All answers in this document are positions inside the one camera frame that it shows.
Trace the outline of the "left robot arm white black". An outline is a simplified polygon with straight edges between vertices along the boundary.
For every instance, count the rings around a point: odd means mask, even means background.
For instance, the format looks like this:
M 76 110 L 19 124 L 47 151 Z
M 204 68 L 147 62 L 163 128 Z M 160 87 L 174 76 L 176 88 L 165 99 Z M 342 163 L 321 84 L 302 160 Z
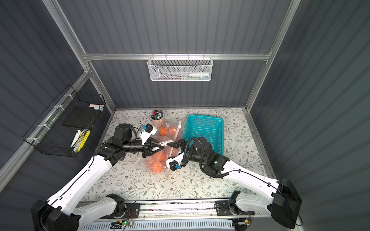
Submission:
M 127 153 L 141 153 L 143 158 L 164 149 L 153 139 L 156 127 L 146 124 L 137 135 L 130 124 L 120 124 L 114 136 L 100 144 L 86 166 L 57 193 L 46 201 L 37 201 L 31 208 L 36 231 L 77 231 L 84 225 L 105 216 L 124 216 L 129 212 L 125 200 L 109 194 L 102 200 L 77 208 L 78 203 L 95 182 Z

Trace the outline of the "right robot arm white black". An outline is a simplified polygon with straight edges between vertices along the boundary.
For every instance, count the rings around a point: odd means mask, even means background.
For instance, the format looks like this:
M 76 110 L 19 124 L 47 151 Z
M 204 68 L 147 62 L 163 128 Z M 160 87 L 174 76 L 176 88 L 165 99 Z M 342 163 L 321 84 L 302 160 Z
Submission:
M 267 213 L 278 224 L 294 229 L 303 224 L 299 214 L 302 199 L 294 184 L 286 179 L 268 178 L 238 165 L 231 159 L 216 153 L 204 138 L 180 139 L 167 146 L 179 150 L 179 155 L 167 160 L 167 167 L 176 171 L 188 162 L 196 162 L 202 173 L 213 179 L 226 179 L 243 186 L 258 195 L 252 201 L 241 191 L 235 190 L 228 200 L 232 214 Z

